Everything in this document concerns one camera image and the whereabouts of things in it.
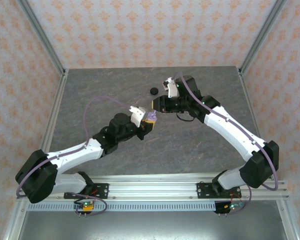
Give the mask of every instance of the small purple object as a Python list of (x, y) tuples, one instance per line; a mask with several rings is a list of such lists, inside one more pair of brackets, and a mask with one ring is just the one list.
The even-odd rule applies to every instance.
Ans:
[(154, 110), (153, 112), (148, 112), (148, 116), (146, 117), (146, 119), (149, 121), (157, 121), (156, 110)]

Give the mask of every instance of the orange patterned wall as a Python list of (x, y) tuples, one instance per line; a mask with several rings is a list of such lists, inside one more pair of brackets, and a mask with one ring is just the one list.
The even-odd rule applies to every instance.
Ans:
[(262, 137), (280, 146), (300, 224), (300, 0), (288, 0), (245, 76)]
[(40, 147), (60, 75), (16, 0), (0, 1), (0, 240), (15, 175)]
[(275, 0), (30, 0), (65, 68), (240, 66)]

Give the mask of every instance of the gray marble floor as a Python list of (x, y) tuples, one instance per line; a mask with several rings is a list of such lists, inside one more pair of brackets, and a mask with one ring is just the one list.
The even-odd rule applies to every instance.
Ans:
[[(151, 110), (151, 101), (166, 94), (162, 81), (180, 71), (194, 77), (202, 95), (216, 98), (237, 121), (256, 133), (234, 66), (71, 69), (50, 151), (85, 141), (83, 114), (92, 98), (110, 96)], [(157, 96), (150, 95), (152, 87), (159, 89)], [(117, 113), (129, 114), (109, 100), (93, 103), (87, 114), (90, 136), (108, 126)], [(93, 176), (220, 172), (244, 163), (226, 140), (198, 120), (183, 122), (174, 113), (158, 113), (157, 118), (154, 130), (143, 141), (133, 137), (120, 143), (112, 154), (81, 164), (69, 173), (85, 171)]]

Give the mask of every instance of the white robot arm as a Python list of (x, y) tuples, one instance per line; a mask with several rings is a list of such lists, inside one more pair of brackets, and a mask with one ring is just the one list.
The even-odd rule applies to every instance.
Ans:
[[(153, 116), (154, 113), (149, 112), (143, 120), (146, 111), (142, 107), (131, 106), (129, 110), (132, 112), (131, 116), (116, 114), (109, 126), (84, 143), (47, 154), (42, 150), (33, 152), (15, 177), (19, 184), (24, 181), (21, 188), (30, 202), (38, 203), (50, 194), (57, 193), (90, 195), (93, 183), (84, 172), (63, 173), (77, 165), (112, 153), (118, 148), (118, 143), (133, 136), (143, 140), (144, 136), (152, 131), (157, 118)], [(27, 177), (29, 172), (40, 164), (43, 165)]]
[(153, 100), (152, 108), (162, 113), (189, 112), (190, 116), (197, 118), (200, 122), (217, 131), (240, 153), (246, 164), (233, 170), (223, 171), (216, 176), (212, 181), (212, 188), (215, 192), (224, 192), (242, 185), (258, 188), (273, 173), (263, 151), (258, 146), (265, 150), (271, 158), (275, 170), (278, 170), (278, 145), (274, 141), (267, 143), (245, 129), (212, 96), (201, 96), (200, 90), (198, 90), (195, 79), (192, 76), (183, 76), (183, 79), (192, 94), (201, 103), (208, 106), (207, 108), (204, 108), (191, 96), (181, 77), (176, 80), (168, 78), (163, 82), (163, 87), (168, 92), (168, 95), (163, 95)]

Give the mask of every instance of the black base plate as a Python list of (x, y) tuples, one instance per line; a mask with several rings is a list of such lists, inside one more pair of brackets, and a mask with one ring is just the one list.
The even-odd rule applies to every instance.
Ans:
[(220, 192), (218, 196), (217, 193), (212, 189), (212, 183), (199, 182), (196, 184), (196, 193), (198, 195), (198, 199), (230, 199), (230, 192), (237, 194), (241, 198), (241, 189), (236, 186), (227, 191)]
[[(109, 193), (109, 184), (108, 183), (94, 183), (93, 191), (97, 190), (95, 194), (91, 194), (93, 197), (100, 199), (107, 199)], [(80, 199), (80, 196), (72, 195), (70, 192), (65, 192), (63, 195), (64, 199)]]

